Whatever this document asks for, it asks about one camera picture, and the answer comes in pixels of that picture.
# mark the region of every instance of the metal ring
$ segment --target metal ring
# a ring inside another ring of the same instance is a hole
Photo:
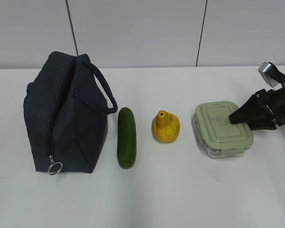
[[[59,169],[58,171],[56,171],[56,172],[51,172],[51,168],[52,168],[54,165],[57,165],[57,164],[60,165],[60,169]],[[51,164],[51,165],[49,166],[49,168],[48,168],[48,170],[47,170],[47,173],[48,173],[49,175],[55,175],[55,174],[57,174],[57,173],[60,173],[60,171],[62,170],[62,167],[63,167],[62,162],[57,161],[57,162],[55,162],[55,163],[53,163],[53,164]]]

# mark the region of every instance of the white wall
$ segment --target white wall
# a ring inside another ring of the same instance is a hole
[[[194,66],[205,0],[69,0],[79,53],[99,67]]]
[[[285,0],[208,0],[198,66],[285,65]]]
[[[0,68],[40,68],[54,50],[75,54],[64,0],[0,0]]]
[[[68,0],[99,67],[194,66],[206,0]],[[0,68],[75,54],[65,0],[0,0]],[[285,65],[285,0],[208,0],[198,66]]]

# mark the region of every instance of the green lid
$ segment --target green lid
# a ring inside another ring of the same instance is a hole
[[[199,131],[199,139],[212,157],[242,155],[251,147],[253,134],[247,123],[231,124],[229,115],[238,109],[230,101],[200,104],[196,108],[194,120]]]

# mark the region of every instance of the zipper pull ring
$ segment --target zipper pull ring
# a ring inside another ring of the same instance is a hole
[[[49,175],[55,175],[55,174],[57,174],[57,173],[60,173],[60,171],[62,170],[62,167],[63,167],[62,162],[59,162],[59,161],[54,162],[54,158],[53,158],[52,155],[49,156],[49,161],[51,162],[51,164],[50,164],[50,166],[48,167],[47,173],[48,173]],[[51,172],[51,169],[52,169],[53,166],[55,166],[55,165],[60,165],[60,168],[59,168],[57,171]]]

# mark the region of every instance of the zipper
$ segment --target zipper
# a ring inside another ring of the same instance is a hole
[[[57,95],[57,99],[55,102],[55,106],[52,112],[52,116],[50,118],[49,121],[49,127],[47,130],[47,141],[46,141],[46,145],[47,145],[47,155],[50,161],[50,166],[47,170],[47,172],[50,175],[54,175],[59,173],[62,170],[63,164],[60,161],[55,162],[54,161],[54,157],[55,157],[55,141],[54,141],[54,134],[53,134],[53,129],[54,129],[54,123],[55,120],[57,118],[57,115],[61,109],[61,107],[63,106],[63,104],[65,103],[67,96],[68,96],[68,92],[70,90],[71,84],[72,84],[72,79],[74,77],[74,60],[72,61],[71,65],[71,70],[67,71],[67,76],[65,76],[65,78],[63,79],[63,82],[61,84],[59,93]],[[53,166],[56,165],[60,165],[60,168],[57,171],[51,171],[51,169],[53,168]]]

